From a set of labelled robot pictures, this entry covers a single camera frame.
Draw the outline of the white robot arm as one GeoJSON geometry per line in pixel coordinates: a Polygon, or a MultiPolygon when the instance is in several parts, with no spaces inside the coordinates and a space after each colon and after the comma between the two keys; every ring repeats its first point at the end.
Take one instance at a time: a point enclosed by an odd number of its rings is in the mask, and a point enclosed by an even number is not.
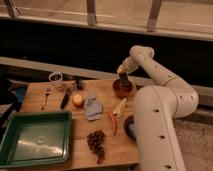
{"type": "Polygon", "coordinates": [[[140,171],[186,171],[173,118],[193,113],[196,90],[181,77],[156,62],[154,49],[135,45],[117,73],[131,73],[141,66],[154,85],[134,96],[133,115],[140,171]]]}

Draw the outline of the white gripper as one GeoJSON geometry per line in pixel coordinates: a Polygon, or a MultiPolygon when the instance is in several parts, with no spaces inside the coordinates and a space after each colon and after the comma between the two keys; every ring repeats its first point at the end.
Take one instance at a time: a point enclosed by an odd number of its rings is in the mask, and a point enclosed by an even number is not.
{"type": "Polygon", "coordinates": [[[132,57],[127,57],[118,67],[117,73],[120,74],[119,78],[123,87],[130,85],[127,74],[134,72],[138,67],[138,63],[132,57]]]}

